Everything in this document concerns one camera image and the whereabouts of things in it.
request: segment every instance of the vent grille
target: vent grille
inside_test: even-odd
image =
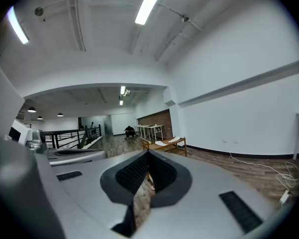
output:
[[[82,173],[80,171],[74,171],[74,172],[70,172],[70,173],[59,174],[56,177],[58,178],[59,181],[65,181],[65,180],[69,180],[69,179],[78,177],[80,175],[82,175]]]
[[[234,191],[220,194],[219,197],[245,233],[250,232],[262,223],[262,220]]]

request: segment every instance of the brick wall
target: brick wall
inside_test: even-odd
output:
[[[138,119],[138,123],[142,125],[163,125],[163,138],[168,139],[173,137],[173,131],[171,127],[169,110],[165,110],[159,113],[151,114]],[[161,134],[157,133],[156,137],[161,138]]]

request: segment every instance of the fluorescent light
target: fluorescent light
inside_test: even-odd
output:
[[[121,86],[121,95],[125,94],[125,86]]]
[[[135,23],[145,25],[147,18],[150,15],[157,0],[144,0],[139,10],[138,16],[136,17]]]
[[[10,24],[11,26],[13,27],[15,33],[17,34],[17,36],[19,37],[20,41],[23,43],[23,44],[26,44],[29,39],[26,37],[26,35],[24,34],[16,16],[15,16],[15,13],[14,13],[14,8],[13,6],[10,8],[10,10],[8,11],[7,13],[8,15],[8,19],[10,21]]]

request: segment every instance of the person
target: person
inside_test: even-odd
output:
[[[125,134],[126,134],[126,137],[129,137],[130,135],[131,135],[131,136],[136,135],[136,134],[135,134],[135,130],[134,130],[134,128],[132,128],[131,126],[128,126],[128,127],[125,129]]]
[[[90,127],[90,128],[92,128],[92,135],[96,134],[96,127],[95,127],[93,121],[92,121],[92,123],[91,123],[91,127]]]

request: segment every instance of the wooden table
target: wooden table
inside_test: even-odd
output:
[[[149,141],[142,139],[142,146],[143,146],[143,149],[152,149],[152,150],[161,150],[161,151],[165,151],[165,152],[170,152],[170,153],[174,153],[174,154],[178,154],[178,155],[182,155],[185,153],[185,157],[187,157],[187,148],[186,148],[186,138],[181,138],[177,141],[174,141],[174,142],[168,142],[173,138],[171,139],[166,139],[166,140],[163,140],[162,143],[165,143],[166,146],[159,146],[155,143],[150,143]],[[181,148],[178,148],[177,144],[180,143],[180,142],[184,142],[184,145],[185,145],[185,148],[184,149],[181,149]]]

